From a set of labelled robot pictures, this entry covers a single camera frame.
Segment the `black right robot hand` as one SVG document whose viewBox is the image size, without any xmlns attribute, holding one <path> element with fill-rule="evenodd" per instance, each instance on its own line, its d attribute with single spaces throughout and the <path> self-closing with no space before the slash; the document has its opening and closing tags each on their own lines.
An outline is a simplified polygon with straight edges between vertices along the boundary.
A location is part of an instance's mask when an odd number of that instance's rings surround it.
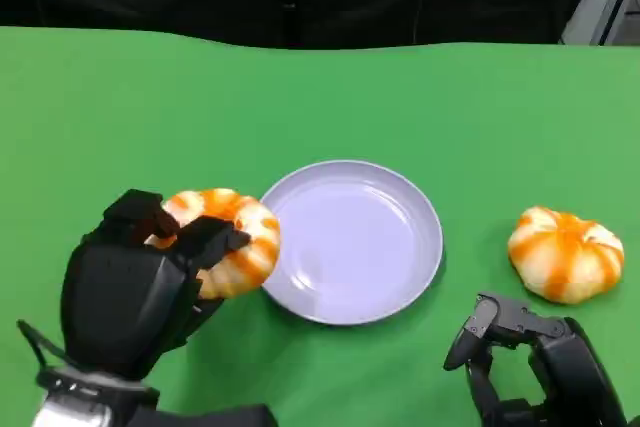
<svg viewBox="0 0 640 427">
<path fill-rule="evenodd" d="M 492 349 L 531 348 L 529 366 L 545 399 L 502 400 L 490 380 Z M 544 317 L 524 303 L 494 293 L 476 296 L 444 361 L 464 367 L 484 426 L 633 426 L 609 375 L 581 325 L 571 317 Z"/>
</svg>

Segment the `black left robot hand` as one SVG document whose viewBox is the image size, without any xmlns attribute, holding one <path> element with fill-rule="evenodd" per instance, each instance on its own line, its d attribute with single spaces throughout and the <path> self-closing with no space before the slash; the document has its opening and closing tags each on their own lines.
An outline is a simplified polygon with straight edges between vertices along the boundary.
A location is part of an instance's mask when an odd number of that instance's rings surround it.
<svg viewBox="0 0 640 427">
<path fill-rule="evenodd" d="M 82 369 L 140 381 L 222 304 L 204 297 L 197 274 L 246 246 L 248 234 L 207 216 L 180 226 L 161 201 L 128 190 L 71 254 L 61 325 Z"/>
</svg>

